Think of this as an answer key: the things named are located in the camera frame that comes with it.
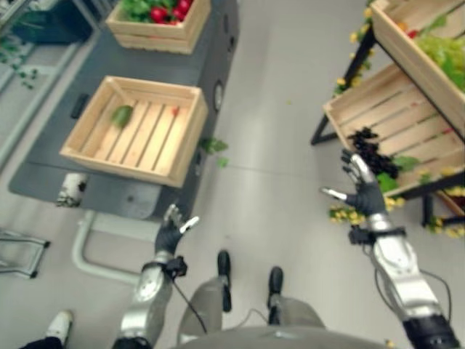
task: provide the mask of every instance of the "cable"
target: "cable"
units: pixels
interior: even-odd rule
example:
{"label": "cable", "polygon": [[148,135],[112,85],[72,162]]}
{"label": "cable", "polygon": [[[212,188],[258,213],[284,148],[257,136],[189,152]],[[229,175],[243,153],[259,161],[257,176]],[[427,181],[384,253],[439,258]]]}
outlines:
{"label": "cable", "polygon": [[449,284],[447,283],[446,280],[444,280],[443,278],[441,278],[440,276],[436,275],[436,274],[433,274],[429,271],[426,271],[426,270],[423,270],[423,269],[420,269],[420,271],[425,274],[425,275],[428,275],[432,278],[435,278],[436,280],[438,280],[439,282],[441,282],[444,287],[445,287],[445,291],[447,292],[448,294],[448,321],[450,323],[450,321],[452,320],[452,293],[450,292],[450,287],[449,287]]}
{"label": "cable", "polygon": [[260,316],[260,318],[262,318],[262,320],[263,320],[266,324],[268,324],[267,318],[265,317],[265,315],[262,314],[262,312],[261,312],[260,310],[257,310],[257,309],[255,309],[255,308],[251,308],[251,309],[248,310],[248,313],[247,313],[247,315],[246,315],[246,318],[243,319],[238,325],[232,327],[232,329],[238,329],[239,327],[244,326],[244,325],[247,323],[247,321],[250,319],[252,313],[255,313],[255,314],[257,314],[258,316]]}
{"label": "cable", "polygon": [[182,293],[181,289],[179,286],[177,286],[177,283],[176,281],[174,280],[174,278],[171,278],[171,281],[174,285],[174,287],[177,289],[177,291],[179,292],[179,294],[181,295],[182,298],[184,298],[184,301],[187,303],[187,306],[189,307],[189,309],[191,309],[191,311],[194,313],[195,317],[198,319],[198,322],[200,322],[201,326],[202,326],[202,330],[203,330],[203,333],[207,334],[207,331],[206,331],[206,326],[201,318],[200,315],[198,315],[197,311],[195,310],[195,308],[193,307],[193,305],[190,303],[189,299],[184,295],[184,293]]}
{"label": "cable", "polygon": [[379,279],[378,279],[378,269],[375,268],[375,285],[376,285],[376,289],[378,290],[378,293],[379,293],[379,296],[381,297],[381,299],[383,300],[384,304],[392,311],[394,312],[394,308],[392,307],[392,305],[389,304],[389,302],[387,301],[386,297],[384,296],[384,293],[381,291],[381,287],[379,286]]}

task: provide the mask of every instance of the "wooden crate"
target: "wooden crate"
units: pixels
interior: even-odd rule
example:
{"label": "wooden crate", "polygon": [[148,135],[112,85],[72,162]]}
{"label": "wooden crate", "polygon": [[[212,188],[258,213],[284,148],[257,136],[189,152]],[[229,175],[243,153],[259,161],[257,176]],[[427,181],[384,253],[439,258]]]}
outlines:
{"label": "wooden crate", "polygon": [[194,0],[184,21],[177,25],[126,21],[120,2],[106,23],[122,47],[190,55],[209,17],[210,1]]}
{"label": "wooden crate", "polygon": [[421,30],[439,15],[448,14],[446,27],[432,33],[443,37],[463,35],[464,0],[377,0],[371,9],[376,39],[465,136],[465,93],[396,24],[404,22],[409,31]]}
{"label": "wooden crate", "polygon": [[[134,111],[120,129],[111,116],[125,104]],[[106,76],[60,153],[91,169],[181,187],[207,113],[197,87]]]}
{"label": "wooden crate", "polygon": [[465,167],[465,145],[460,137],[396,65],[388,66],[323,108],[345,148],[355,151],[348,137],[370,127],[379,135],[376,142],[380,154],[412,156],[420,161],[414,170],[400,173],[399,188],[386,196],[419,185],[422,169],[428,169],[435,180],[444,167],[457,171]]}

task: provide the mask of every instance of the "black shoe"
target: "black shoe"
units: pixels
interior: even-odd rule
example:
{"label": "black shoe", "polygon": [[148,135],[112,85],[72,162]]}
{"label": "black shoe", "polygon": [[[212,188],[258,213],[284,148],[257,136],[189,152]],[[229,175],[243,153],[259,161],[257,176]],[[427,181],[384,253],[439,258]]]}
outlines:
{"label": "black shoe", "polygon": [[268,309],[270,309],[271,297],[274,294],[281,294],[281,291],[283,290],[283,280],[284,280],[283,269],[281,269],[280,267],[274,267],[271,270],[270,278],[268,280],[268,301],[267,301]]}
{"label": "black shoe", "polygon": [[230,254],[226,250],[222,250],[218,254],[218,275],[225,276],[227,284],[223,287],[223,311],[229,313],[233,307],[231,304],[231,259]]}

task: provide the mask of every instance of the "white sneaker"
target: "white sneaker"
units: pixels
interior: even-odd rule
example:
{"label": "white sneaker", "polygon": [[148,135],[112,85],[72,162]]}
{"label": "white sneaker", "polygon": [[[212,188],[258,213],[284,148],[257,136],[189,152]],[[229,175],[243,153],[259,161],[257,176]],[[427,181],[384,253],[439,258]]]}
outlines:
{"label": "white sneaker", "polygon": [[73,314],[69,310],[60,311],[51,322],[49,329],[46,331],[46,336],[58,338],[64,347],[72,323]]}

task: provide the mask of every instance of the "green vegetable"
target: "green vegetable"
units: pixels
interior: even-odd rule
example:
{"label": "green vegetable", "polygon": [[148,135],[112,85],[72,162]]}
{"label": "green vegetable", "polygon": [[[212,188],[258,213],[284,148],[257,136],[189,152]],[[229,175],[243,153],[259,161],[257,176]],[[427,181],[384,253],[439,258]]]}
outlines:
{"label": "green vegetable", "polygon": [[379,187],[382,193],[387,193],[388,191],[399,188],[397,181],[390,177],[386,172],[382,172],[376,176],[378,180]]}
{"label": "green vegetable", "polygon": [[420,175],[420,179],[418,180],[420,184],[428,184],[431,182],[431,173],[425,172]]}
{"label": "green vegetable", "polygon": [[394,165],[399,166],[402,172],[411,171],[416,165],[420,163],[417,158],[411,156],[398,156],[392,161]]}
{"label": "green vegetable", "polygon": [[203,140],[201,143],[201,147],[207,152],[209,155],[213,155],[215,153],[220,153],[228,149],[228,145],[223,142],[222,140],[218,140],[217,138],[209,138],[207,140]]}
{"label": "green vegetable", "polygon": [[225,158],[224,156],[220,156],[218,159],[217,159],[217,166],[220,168],[220,169],[224,169],[227,164],[230,162],[230,160],[228,158]]}
{"label": "green vegetable", "polygon": [[153,7],[165,7],[172,10],[176,4],[177,0],[123,0],[124,17],[122,20],[153,23],[153,20],[150,18],[150,10]]}
{"label": "green vegetable", "polygon": [[446,15],[440,15],[438,18],[433,20],[433,22],[428,25],[426,28],[420,31],[420,35],[427,34],[430,31],[433,31],[436,28],[444,27],[448,22],[448,18]]}
{"label": "green vegetable", "polygon": [[438,38],[430,34],[430,31],[446,23],[447,17],[439,16],[420,32],[415,42],[465,92],[465,39]]}
{"label": "green vegetable", "polygon": [[123,129],[129,123],[129,120],[131,120],[132,111],[133,107],[130,105],[117,107],[111,116],[111,122],[120,129]]}

